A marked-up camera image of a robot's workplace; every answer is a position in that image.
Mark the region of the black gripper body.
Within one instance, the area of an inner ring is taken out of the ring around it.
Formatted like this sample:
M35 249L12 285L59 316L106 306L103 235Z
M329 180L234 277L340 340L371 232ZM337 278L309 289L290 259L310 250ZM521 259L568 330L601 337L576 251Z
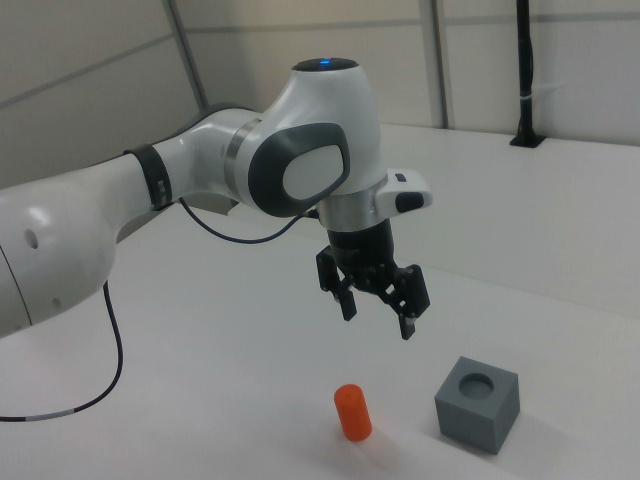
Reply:
M356 289L386 293L397 269L389 220L359 231L328 231L328 239L337 267Z

